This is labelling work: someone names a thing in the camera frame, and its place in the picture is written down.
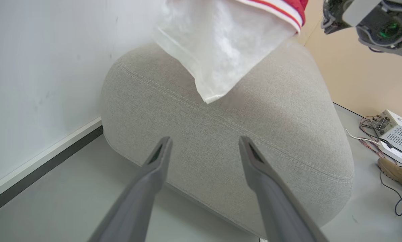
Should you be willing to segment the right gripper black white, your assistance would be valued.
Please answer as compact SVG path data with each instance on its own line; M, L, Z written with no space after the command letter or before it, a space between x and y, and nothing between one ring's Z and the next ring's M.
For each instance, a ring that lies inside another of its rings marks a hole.
M321 28L325 34L355 28L371 51L402 56L402 0L325 0Z

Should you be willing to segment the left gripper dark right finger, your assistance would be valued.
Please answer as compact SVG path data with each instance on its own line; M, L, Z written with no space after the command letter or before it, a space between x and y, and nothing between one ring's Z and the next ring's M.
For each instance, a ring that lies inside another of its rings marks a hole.
M238 141L248 186L256 193L267 240L270 242L326 242L286 183L247 136Z

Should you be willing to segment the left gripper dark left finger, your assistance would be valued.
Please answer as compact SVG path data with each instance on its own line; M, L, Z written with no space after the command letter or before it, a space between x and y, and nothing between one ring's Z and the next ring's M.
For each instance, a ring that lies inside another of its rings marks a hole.
M152 150L135 178L125 187L90 242L144 242L155 201L163 188L170 163L173 141L163 137Z

